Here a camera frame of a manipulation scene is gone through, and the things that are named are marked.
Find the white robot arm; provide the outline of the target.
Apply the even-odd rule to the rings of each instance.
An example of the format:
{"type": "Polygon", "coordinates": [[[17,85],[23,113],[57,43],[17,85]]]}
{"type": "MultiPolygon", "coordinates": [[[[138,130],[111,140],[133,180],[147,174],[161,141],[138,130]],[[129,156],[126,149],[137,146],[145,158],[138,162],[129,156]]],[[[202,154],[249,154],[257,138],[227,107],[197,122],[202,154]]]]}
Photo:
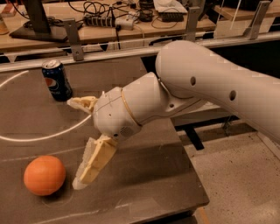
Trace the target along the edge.
{"type": "Polygon", "coordinates": [[[205,102],[241,118],[265,136],[280,141],[280,82],[222,58],[186,40],[173,41],[157,54],[155,72],[100,97],[68,100],[85,111],[100,132],[89,139],[73,180],[80,190],[92,183],[114,156],[119,142],[153,120],[192,111],[205,102]]]}

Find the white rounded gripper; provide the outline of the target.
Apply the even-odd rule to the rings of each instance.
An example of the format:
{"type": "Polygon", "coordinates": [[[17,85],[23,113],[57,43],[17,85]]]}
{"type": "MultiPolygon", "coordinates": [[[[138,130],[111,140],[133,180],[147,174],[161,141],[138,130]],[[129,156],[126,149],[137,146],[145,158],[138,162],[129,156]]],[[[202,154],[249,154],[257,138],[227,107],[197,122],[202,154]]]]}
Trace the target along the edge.
{"type": "Polygon", "coordinates": [[[87,141],[72,183],[74,190],[81,190],[98,177],[115,155],[117,141],[134,136],[142,126],[132,118],[120,87],[102,94],[99,99],[95,96],[72,97],[66,103],[87,114],[94,111],[94,127],[103,134],[98,139],[90,137],[87,141]]]}

